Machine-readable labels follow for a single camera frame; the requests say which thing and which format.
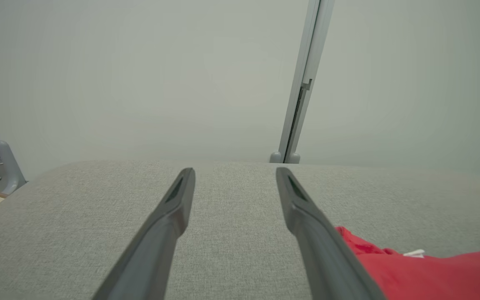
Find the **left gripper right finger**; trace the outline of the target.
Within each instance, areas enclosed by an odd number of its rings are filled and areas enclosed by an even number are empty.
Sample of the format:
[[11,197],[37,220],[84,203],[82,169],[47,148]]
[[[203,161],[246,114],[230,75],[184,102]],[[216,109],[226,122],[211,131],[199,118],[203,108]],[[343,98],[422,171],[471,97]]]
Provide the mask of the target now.
[[286,167],[276,169],[286,227],[297,239],[315,300],[384,300],[385,295]]

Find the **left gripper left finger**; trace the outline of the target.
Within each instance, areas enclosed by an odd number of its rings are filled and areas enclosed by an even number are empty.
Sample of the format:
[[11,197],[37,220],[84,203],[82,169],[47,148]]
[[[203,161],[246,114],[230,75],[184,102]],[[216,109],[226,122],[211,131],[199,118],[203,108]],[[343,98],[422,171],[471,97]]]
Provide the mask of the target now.
[[196,173],[182,169],[105,277],[95,300],[162,300],[177,240],[192,209]]

